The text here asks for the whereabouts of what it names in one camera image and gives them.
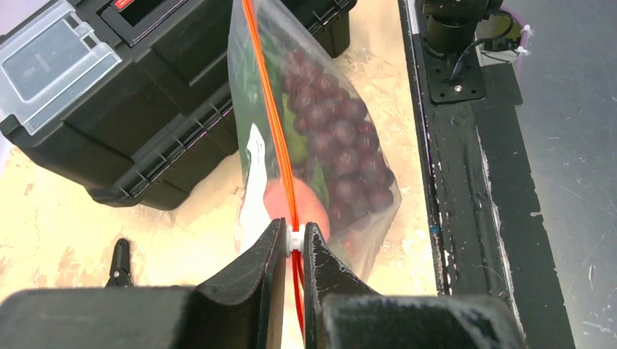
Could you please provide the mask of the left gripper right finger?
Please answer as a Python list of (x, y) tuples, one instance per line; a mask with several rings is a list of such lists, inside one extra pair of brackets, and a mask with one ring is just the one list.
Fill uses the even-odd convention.
[(369, 287), (306, 225), (306, 348), (524, 348), (513, 313), (488, 295), (386, 296)]

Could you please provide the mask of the green toy cabbage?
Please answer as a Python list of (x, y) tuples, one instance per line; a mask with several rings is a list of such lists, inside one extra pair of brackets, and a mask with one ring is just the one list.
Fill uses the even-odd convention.
[(282, 94), (282, 103), (284, 116), (282, 118), (282, 126), (286, 139), (287, 149), (292, 165), (300, 165), (309, 155), (306, 137), (299, 134), (295, 130), (294, 121), (296, 115), (288, 107), (289, 95)]

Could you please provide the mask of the clear zip top bag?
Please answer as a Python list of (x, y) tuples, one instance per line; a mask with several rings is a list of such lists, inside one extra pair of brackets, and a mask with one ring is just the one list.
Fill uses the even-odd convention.
[(235, 1), (228, 80), (244, 195), (236, 247), (272, 220), (317, 224), (360, 277), (370, 273), (401, 194), (365, 101), (281, 1)]

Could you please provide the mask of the toy peach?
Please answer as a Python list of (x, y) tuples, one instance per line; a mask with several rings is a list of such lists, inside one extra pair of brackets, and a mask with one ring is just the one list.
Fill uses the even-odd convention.
[[(299, 223), (316, 223), (324, 240), (328, 240), (330, 237), (330, 220), (322, 202), (304, 181), (294, 177), (293, 185)], [(269, 180), (267, 182), (263, 202), (271, 220), (283, 217), (287, 224), (292, 223), (287, 195), (281, 180)]]

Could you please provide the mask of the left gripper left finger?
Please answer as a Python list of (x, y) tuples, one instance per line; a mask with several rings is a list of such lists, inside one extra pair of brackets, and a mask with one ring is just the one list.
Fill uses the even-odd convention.
[(1, 304), (3, 348), (280, 348), (286, 222), (196, 286), (27, 289)]

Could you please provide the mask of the purple toy grapes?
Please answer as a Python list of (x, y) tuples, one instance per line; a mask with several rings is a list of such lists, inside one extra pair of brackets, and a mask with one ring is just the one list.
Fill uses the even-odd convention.
[(366, 103), (301, 49), (287, 54), (281, 83), (309, 152), (292, 165), (295, 176), (321, 200), (333, 233), (366, 228), (395, 201), (395, 176)]

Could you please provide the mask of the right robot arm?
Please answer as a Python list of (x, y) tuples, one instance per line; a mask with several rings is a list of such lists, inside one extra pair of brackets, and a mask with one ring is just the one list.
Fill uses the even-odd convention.
[(474, 40), (478, 23), (497, 13), (502, 0), (425, 0), (426, 45), (439, 57), (462, 53)]

